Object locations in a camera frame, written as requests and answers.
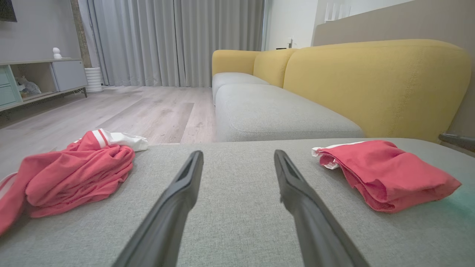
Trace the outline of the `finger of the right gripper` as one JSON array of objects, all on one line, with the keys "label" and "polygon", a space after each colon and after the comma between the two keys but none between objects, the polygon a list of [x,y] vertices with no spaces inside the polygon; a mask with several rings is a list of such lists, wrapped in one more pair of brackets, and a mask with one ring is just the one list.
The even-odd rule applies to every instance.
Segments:
[{"label": "finger of the right gripper", "polygon": [[453,135],[449,133],[442,133],[438,136],[442,142],[460,147],[464,150],[475,153],[475,137],[468,137],[462,135]]}]

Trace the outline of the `red basketball jersey white sleeves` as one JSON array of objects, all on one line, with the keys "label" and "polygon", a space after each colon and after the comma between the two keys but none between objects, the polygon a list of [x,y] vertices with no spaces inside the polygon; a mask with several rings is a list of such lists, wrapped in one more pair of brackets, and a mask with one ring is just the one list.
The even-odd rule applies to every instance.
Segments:
[{"label": "red basketball jersey white sleeves", "polygon": [[64,150],[25,157],[0,180],[0,235],[21,217],[42,218],[107,199],[126,181],[148,139],[104,129],[88,131]]}]

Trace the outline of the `white ribbed planter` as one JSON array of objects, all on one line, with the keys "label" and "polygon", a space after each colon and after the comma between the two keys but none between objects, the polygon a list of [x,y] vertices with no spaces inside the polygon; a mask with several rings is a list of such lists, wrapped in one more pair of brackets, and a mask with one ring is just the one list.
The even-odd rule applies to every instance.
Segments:
[{"label": "white ribbed planter", "polygon": [[85,87],[87,93],[101,93],[102,89],[102,76],[101,69],[99,67],[84,68],[85,76],[88,85]]}]

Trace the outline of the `brown rough column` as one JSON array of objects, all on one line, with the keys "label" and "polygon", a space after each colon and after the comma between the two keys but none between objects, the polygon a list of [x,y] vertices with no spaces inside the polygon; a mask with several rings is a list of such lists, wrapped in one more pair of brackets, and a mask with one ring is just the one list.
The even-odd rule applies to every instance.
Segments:
[{"label": "brown rough column", "polygon": [[78,0],[70,0],[70,5],[72,8],[73,20],[76,27],[76,33],[79,42],[79,49],[81,53],[81,59],[83,61],[84,68],[91,68],[92,63],[90,59],[88,43],[86,40],[85,30],[83,27],[80,7]]}]

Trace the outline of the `grey sofa seat cushion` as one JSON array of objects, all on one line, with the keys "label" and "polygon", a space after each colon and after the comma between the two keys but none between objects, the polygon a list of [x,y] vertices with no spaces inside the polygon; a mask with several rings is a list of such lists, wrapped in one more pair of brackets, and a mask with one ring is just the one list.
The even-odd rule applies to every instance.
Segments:
[{"label": "grey sofa seat cushion", "polygon": [[365,137],[348,118],[270,85],[222,86],[215,115],[219,142]]},{"label": "grey sofa seat cushion", "polygon": [[213,103],[216,102],[216,94],[224,85],[227,84],[257,84],[257,85],[270,85],[270,83],[264,81],[261,78],[253,76],[251,74],[239,73],[239,72],[223,72],[215,74],[212,77],[212,95]]}]

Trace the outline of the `white slatted object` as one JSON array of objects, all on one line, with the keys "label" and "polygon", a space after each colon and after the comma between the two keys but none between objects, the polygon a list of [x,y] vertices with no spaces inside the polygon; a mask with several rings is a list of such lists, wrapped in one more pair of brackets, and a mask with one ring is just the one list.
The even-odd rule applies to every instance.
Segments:
[{"label": "white slatted object", "polygon": [[336,2],[327,2],[324,23],[349,17],[351,6]]}]

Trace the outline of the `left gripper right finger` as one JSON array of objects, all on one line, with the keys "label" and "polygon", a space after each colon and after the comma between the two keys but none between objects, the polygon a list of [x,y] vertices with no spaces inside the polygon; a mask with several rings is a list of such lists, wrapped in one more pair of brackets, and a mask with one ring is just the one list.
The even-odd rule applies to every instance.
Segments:
[{"label": "left gripper right finger", "polygon": [[275,150],[280,200],[294,217],[305,267],[370,267],[283,150]]}]

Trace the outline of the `grey pleated curtain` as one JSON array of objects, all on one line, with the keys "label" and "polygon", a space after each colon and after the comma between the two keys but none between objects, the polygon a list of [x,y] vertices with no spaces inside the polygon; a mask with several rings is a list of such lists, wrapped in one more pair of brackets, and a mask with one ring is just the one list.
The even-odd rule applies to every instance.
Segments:
[{"label": "grey pleated curtain", "polygon": [[107,86],[209,87],[217,50],[260,51],[265,0],[85,0]]}]

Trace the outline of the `grey plush toy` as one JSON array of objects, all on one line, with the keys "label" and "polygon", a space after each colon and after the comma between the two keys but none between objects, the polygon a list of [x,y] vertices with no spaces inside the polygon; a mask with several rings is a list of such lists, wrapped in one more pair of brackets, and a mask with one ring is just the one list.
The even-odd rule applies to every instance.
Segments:
[{"label": "grey plush toy", "polygon": [[25,76],[15,77],[17,83],[17,89],[20,92],[22,98],[27,98],[29,96],[35,96],[41,93],[39,86],[34,82],[27,80]]}]

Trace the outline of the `large grey chaise cushion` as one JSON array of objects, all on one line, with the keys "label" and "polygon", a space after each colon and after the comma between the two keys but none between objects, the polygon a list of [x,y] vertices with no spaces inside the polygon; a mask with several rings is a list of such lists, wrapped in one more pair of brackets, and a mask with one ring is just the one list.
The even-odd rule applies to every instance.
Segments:
[{"label": "large grey chaise cushion", "polygon": [[280,202],[274,151],[284,150],[371,267],[475,267],[475,158],[416,139],[399,149],[461,182],[451,196],[396,214],[373,211],[314,147],[361,138],[151,146],[109,198],[64,214],[21,218],[0,236],[0,267],[111,267],[189,155],[204,154],[197,202],[177,267],[303,267],[292,215]]}]

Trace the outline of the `red shorts white trim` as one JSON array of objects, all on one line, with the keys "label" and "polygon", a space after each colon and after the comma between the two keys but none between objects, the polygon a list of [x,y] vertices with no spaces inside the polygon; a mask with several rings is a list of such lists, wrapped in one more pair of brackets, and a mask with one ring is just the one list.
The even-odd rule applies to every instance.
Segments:
[{"label": "red shorts white trim", "polygon": [[394,143],[371,140],[314,147],[312,155],[326,169],[341,169],[346,181],[375,211],[394,214],[440,201],[461,182]]}]

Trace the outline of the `yellow sofa back cushion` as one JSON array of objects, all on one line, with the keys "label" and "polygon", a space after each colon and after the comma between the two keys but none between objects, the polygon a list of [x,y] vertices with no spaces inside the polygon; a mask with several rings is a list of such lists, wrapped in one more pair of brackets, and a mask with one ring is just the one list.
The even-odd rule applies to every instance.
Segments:
[{"label": "yellow sofa back cushion", "polygon": [[468,52],[438,40],[327,44],[295,51],[283,88],[348,118],[367,137],[438,142],[471,66]]},{"label": "yellow sofa back cushion", "polygon": [[247,50],[216,50],[212,54],[212,76],[236,72],[254,74],[254,62],[261,52]]},{"label": "yellow sofa back cushion", "polygon": [[258,52],[253,75],[272,86],[282,88],[287,63],[297,49],[276,49]]}]

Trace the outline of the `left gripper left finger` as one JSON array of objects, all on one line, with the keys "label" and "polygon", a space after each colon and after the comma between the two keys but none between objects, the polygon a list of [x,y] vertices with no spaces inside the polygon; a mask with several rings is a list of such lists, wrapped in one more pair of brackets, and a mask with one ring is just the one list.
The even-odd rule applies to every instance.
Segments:
[{"label": "left gripper left finger", "polygon": [[200,191],[203,164],[202,151],[189,155],[112,267],[176,267],[187,217]]}]

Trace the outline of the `grey mint media cabinet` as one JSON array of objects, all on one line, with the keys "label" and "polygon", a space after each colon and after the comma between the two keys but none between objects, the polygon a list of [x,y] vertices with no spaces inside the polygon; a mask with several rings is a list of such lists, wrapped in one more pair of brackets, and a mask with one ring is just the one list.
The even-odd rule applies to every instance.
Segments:
[{"label": "grey mint media cabinet", "polygon": [[[22,98],[15,77],[25,76],[41,93]],[[0,62],[0,113],[47,99],[82,92],[88,85],[81,59]]]}]

